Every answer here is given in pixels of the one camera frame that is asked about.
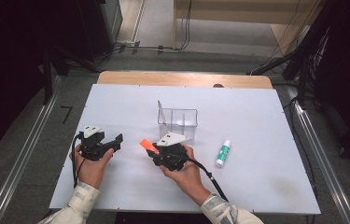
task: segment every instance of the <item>white glue stick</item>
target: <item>white glue stick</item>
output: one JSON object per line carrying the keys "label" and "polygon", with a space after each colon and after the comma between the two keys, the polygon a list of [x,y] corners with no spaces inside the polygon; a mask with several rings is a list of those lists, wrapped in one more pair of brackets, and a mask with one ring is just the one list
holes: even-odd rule
{"label": "white glue stick", "polygon": [[216,167],[223,167],[224,165],[224,160],[226,159],[228,153],[230,152],[230,147],[231,147],[231,141],[230,140],[225,140],[223,143],[223,146],[221,147],[220,153],[217,156],[216,159]]}

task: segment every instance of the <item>orange object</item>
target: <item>orange object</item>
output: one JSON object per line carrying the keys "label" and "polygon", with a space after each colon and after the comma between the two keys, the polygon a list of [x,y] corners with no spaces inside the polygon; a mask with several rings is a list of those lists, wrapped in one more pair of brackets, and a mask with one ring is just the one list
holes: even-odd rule
{"label": "orange object", "polygon": [[141,142],[140,145],[145,149],[145,150],[150,150],[155,152],[155,154],[159,154],[160,152],[150,143],[146,138],[144,138]]}

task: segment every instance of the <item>sleeve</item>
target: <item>sleeve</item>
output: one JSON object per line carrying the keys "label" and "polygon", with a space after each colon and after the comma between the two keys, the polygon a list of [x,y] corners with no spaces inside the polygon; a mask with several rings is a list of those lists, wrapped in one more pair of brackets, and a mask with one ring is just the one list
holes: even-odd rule
{"label": "sleeve", "polygon": [[38,224],[85,224],[99,193],[98,189],[83,182],[78,182],[67,206],[50,217],[41,220]]}
{"label": "sleeve", "polygon": [[209,195],[201,206],[204,215],[214,224],[262,224],[250,212],[228,203],[215,193]]}

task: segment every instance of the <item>white table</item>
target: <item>white table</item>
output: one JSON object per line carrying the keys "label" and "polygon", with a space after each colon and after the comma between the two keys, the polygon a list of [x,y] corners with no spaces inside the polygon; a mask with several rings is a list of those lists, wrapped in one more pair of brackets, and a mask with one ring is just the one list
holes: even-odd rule
{"label": "white table", "polygon": [[[199,126],[188,145],[231,203],[256,213],[320,213],[275,90],[100,84],[92,87],[76,133],[84,124],[97,125],[105,131],[104,143],[119,133],[124,142],[106,168],[95,209],[200,212],[139,145],[143,138],[159,139],[157,100],[198,110]],[[219,169],[214,163],[226,138],[231,152]],[[204,173],[202,178],[216,192]],[[66,160],[49,207],[62,208],[72,191]]]}

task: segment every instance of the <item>metal rail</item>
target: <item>metal rail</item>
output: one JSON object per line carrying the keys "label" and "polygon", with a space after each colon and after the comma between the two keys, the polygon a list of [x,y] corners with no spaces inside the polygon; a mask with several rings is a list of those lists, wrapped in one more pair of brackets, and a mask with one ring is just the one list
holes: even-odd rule
{"label": "metal rail", "polygon": [[6,212],[9,201],[11,200],[12,195],[15,192],[15,188],[20,182],[23,171],[27,165],[27,162],[32,155],[35,144],[44,129],[46,121],[49,117],[49,114],[56,102],[58,97],[59,88],[62,86],[64,77],[56,76],[53,84],[53,95],[49,102],[46,105],[43,105],[37,120],[29,133],[29,136],[26,139],[25,144],[20,152],[19,157],[15,161],[11,171],[9,172],[3,186],[0,188],[0,220],[3,217],[3,214]]}
{"label": "metal rail", "polygon": [[[294,90],[288,89],[291,99],[296,96]],[[334,169],[329,162],[329,158],[326,155],[325,149],[320,143],[319,138],[315,132],[312,122],[309,120],[308,113],[306,110],[302,110],[301,106],[296,102],[295,104],[297,115],[300,119],[305,135],[308,138],[311,149],[315,154],[317,163],[319,164],[320,170],[326,180],[326,183],[331,192],[332,199],[337,205],[338,211],[343,219],[343,223],[350,224],[350,203],[343,190],[343,187],[336,176]]]}

